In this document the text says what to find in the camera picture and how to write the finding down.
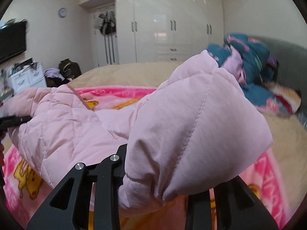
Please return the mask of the white drawer chest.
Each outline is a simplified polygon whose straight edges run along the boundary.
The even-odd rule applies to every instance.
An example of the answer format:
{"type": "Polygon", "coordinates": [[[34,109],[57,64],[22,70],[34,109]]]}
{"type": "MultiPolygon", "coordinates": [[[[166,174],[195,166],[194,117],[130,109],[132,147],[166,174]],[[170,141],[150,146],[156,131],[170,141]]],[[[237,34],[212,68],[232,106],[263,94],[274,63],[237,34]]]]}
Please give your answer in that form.
{"type": "Polygon", "coordinates": [[[14,91],[14,94],[29,87],[46,88],[42,64],[36,62],[33,65],[26,65],[21,71],[7,78],[7,85],[14,91]]]}

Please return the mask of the round wall clock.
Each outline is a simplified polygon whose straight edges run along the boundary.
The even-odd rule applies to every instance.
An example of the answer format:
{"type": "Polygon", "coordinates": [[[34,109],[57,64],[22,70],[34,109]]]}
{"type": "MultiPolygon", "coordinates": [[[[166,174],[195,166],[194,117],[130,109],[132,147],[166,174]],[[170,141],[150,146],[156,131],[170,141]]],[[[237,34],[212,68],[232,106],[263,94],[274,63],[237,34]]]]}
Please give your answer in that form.
{"type": "Polygon", "coordinates": [[[61,18],[65,18],[67,16],[67,9],[62,7],[58,10],[58,15],[61,18]]]}

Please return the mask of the dark clothes pile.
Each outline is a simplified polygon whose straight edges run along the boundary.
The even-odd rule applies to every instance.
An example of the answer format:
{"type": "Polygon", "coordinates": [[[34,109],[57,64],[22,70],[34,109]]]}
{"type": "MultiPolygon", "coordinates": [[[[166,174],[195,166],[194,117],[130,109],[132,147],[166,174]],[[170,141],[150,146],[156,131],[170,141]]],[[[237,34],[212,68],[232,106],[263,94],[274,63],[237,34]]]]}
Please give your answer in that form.
{"type": "Polygon", "coordinates": [[[59,87],[68,84],[81,75],[79,65],[70,59],[62,60],[57,68],[52,67],[44,72],[47,87],[59,87]]]}

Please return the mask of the grey quilted headboard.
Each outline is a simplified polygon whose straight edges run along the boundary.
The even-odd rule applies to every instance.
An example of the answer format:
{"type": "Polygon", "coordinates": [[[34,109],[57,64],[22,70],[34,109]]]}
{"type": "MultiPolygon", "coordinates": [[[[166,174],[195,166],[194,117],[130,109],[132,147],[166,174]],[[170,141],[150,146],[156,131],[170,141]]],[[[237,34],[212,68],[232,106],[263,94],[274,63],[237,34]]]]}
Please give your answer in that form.
{"type": "Polygon", "coordinates": [[[255,38],[268,46],[270,57],[278,62],[273,81],[295,90],[301,97],[301,105],[295,114],[306,128],[306,48],[270,37],[255,38]]]}

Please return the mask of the black wall television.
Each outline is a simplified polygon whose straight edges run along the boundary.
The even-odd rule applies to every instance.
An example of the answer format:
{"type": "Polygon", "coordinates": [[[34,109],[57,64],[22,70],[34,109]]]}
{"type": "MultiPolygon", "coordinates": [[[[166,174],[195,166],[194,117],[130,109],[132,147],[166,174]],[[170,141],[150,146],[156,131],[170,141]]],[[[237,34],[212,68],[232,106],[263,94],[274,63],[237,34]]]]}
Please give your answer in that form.
{"type": "Polygon", "coordinates": [[[0,61],[8,61],[26,51],[27,22],[21,21],[1,28],[0,61]]]}

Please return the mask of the white wardrobe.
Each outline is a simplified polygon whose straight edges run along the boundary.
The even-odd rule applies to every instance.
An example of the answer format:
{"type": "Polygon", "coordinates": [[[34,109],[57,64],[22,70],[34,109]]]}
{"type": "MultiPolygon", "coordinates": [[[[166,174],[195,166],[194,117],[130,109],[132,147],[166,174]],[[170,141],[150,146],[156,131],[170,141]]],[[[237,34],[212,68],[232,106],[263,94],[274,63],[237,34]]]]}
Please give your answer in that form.
{"type": "Polygon", "coordinates": [[[222,0],[116,0],[120,64],[185,61],[222,44],[222,0]]]}

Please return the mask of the hanging bags on door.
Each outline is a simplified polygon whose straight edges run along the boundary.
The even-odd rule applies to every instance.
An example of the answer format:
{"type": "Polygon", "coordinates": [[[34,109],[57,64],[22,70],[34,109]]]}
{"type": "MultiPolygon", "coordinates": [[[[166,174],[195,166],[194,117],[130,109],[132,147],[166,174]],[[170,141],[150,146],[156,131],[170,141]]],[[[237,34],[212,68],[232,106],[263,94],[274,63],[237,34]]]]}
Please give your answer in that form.
{"type": "Polygon", "coordinates": [[[94,28],[102,35],[111,35],[116,32],[116,15],[114,9],[106,9],[94,19],[94,28]]]}

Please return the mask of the pink bear fleece blanket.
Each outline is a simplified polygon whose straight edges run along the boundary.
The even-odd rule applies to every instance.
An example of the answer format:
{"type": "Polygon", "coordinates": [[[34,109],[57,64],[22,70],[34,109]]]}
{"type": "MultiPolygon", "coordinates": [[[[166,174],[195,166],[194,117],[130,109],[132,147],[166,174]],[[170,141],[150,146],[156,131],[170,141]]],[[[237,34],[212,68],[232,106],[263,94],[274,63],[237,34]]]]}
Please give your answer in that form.
{"type": "MultiPolygon", "coordinates": [[[[154,91],[149,87],[100,86],[78,88],[77,93],[95,112],[112,112],[132,105],[154,91]]],[[[17,222],[25,228],[35,211],[51,192],[51,188],[22,159],[11,146],[5,154],[5,206],[17,222]]],[[[290,219],[289,204],[283,180],[272,150],[262,154],[240,177],[261,200],[282,229],[290,219]]],[[[136,218],[120,218],[122,229],[184,229],[186,197],[179,197],[161,210],[136,218]]]]}

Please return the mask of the tan bed cover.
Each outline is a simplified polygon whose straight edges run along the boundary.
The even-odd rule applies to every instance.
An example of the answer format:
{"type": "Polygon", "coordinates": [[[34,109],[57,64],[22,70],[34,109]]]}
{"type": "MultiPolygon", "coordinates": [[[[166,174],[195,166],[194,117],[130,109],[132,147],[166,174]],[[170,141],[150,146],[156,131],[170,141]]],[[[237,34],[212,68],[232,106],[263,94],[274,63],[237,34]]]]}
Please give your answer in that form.
{"type": "MultiPolygon", "coordinates": [[[[133,86],[154,88],[176,68],[176,63],[132,63],[98,67],[71,82],[78,88],[133,86]]],[[[283,180],[290,218],[306,194],[306,129],[297,115],[288,117],[265,114],[273,135],[271,148],[283,180]]]]}

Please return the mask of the blue flamingo quilt pile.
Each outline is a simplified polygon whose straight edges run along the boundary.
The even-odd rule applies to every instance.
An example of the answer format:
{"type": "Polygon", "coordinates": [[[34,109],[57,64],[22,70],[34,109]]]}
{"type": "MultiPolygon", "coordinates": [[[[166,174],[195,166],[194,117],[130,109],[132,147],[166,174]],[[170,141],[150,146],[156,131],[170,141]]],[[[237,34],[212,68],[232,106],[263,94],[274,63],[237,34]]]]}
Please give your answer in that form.
{"type": "Polygon", "coordinates": [[[223,44],[209,44],[209,55],[239,83],[245,97],[261,112],[288,117],[301,105],[301,97],[277,83],[279,62],[270,57],[261,40],[241,33],[225,35],[223,44]]]}

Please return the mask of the pink quilted jacket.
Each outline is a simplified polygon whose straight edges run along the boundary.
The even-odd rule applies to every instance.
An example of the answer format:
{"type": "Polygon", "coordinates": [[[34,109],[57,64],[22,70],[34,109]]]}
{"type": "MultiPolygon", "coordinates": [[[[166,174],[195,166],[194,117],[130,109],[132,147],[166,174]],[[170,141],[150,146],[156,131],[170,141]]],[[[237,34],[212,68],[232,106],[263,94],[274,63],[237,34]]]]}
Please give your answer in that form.
{"type": "Polygon", "coordinates": [[[30,116],[9,136],[22,158],[55,187],[76,164],[100,163],[127,145],[119,211],[160,210],[241,174],[272,146],[265,117],[234,76],[207,51],[120,110],[92,111],[70,86],[26,88],[4,104],[4,116],[30,116]]]}

